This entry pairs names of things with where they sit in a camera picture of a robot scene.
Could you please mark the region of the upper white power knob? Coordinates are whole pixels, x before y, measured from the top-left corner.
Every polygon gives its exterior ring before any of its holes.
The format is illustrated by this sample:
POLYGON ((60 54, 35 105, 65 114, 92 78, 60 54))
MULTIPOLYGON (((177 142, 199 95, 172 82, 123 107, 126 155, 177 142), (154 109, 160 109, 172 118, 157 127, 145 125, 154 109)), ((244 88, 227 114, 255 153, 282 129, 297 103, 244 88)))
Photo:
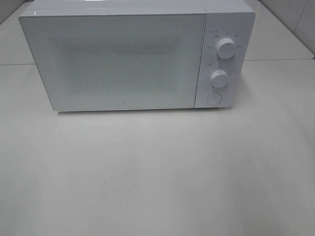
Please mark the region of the upper white power knob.
POLYGON ((229 59, 235 55, 237 43, 232 37, 222 37, 216 43, 216 52, 219 58, 229 59))

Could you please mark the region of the round white door button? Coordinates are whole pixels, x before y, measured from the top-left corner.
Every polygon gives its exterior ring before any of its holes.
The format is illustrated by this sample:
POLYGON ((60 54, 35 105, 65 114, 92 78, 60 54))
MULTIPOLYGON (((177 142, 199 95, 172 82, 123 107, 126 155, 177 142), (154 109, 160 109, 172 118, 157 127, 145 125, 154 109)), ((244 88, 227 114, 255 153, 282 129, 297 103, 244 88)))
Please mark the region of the round white door button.
POLYGON ((222 95, 220 93, 212 93, 207 97, 207 103, 216 106, 221 103, 222 95))

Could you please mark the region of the white timer knob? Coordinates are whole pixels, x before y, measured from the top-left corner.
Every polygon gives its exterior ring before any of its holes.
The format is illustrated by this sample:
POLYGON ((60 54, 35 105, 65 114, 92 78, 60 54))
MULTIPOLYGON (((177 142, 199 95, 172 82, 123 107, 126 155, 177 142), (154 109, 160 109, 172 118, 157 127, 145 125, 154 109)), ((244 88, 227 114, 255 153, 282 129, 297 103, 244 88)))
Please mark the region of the white timer knob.
POLYGON ((224 70, 217 70, 210 76, 211 84, 214 88, 220 89, 228 84, 229 76, 224 70))

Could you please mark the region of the white microwave door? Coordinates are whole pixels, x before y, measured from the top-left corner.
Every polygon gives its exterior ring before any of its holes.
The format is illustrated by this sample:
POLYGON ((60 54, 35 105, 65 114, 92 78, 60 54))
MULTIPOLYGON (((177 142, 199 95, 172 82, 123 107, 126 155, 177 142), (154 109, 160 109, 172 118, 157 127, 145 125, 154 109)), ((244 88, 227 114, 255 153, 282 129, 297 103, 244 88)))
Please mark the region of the white microwave door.
POLYGON ((205 15, 21 17, 59 112, 191 108, 205 15))

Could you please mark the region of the white microwave oven body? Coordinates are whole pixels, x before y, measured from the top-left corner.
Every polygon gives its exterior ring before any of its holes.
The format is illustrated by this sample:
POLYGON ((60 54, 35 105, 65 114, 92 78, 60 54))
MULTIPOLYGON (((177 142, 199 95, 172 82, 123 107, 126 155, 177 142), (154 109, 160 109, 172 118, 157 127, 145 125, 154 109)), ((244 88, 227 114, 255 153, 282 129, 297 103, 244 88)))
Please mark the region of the white microwave oven body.
POLYGON ((243 0, 35 0, 20 18, 192 14, 205 15, 205 25, 195 103, 191 108, 230 107, 255 21, 255 12, 243 0), (216 52, 216 43, 222 37, 232 37, 237 43, 235 55, 229 59, 219 58, 216 52), (217 70, 224 70, 229 76, 223 88, 211 84, 210 76, 217 70), (212 93, 222 95, 220 104, 207 103, 212 93))

